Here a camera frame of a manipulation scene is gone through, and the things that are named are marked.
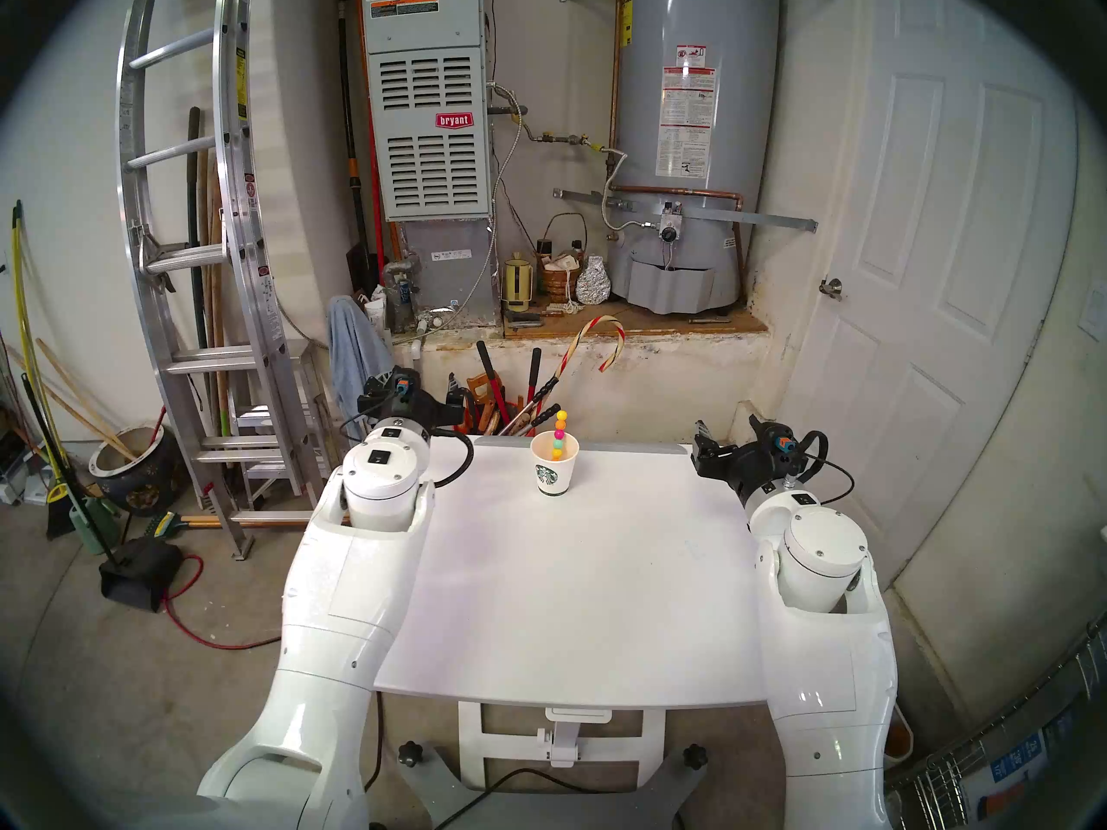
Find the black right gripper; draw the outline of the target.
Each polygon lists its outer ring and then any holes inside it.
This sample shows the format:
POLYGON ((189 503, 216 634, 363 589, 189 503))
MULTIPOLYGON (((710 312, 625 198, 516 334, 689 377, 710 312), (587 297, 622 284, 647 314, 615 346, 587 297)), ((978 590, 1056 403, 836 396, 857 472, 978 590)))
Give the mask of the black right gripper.
POLYGON ((807 484, 818 474, 818 456, 809 457, 809 449, 818 440, 818 430, 809 430, 798 439, 794 430, 778 421, 761 421, 751 415, 749 425, 754 440, 733 447, 731 454, 723 446, 714 446, 714 437, 703 419, 694 422, 694 443, 691 459, 700 477, 723 477, 723 483, 739 495, 742 502, 777 479, 792 477, 807 484))

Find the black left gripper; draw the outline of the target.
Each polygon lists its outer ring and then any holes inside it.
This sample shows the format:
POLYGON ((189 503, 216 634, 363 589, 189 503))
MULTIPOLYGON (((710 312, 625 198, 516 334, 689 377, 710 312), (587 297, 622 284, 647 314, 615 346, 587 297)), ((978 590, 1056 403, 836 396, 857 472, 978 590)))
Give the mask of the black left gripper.
POLYGON ((426 430, 470 429, 466 393, 466 387, 449 385, 439 402, 424 390, 417 369, 394 366, 368 376, 358 396, 358 418, 415 421, 426 430))

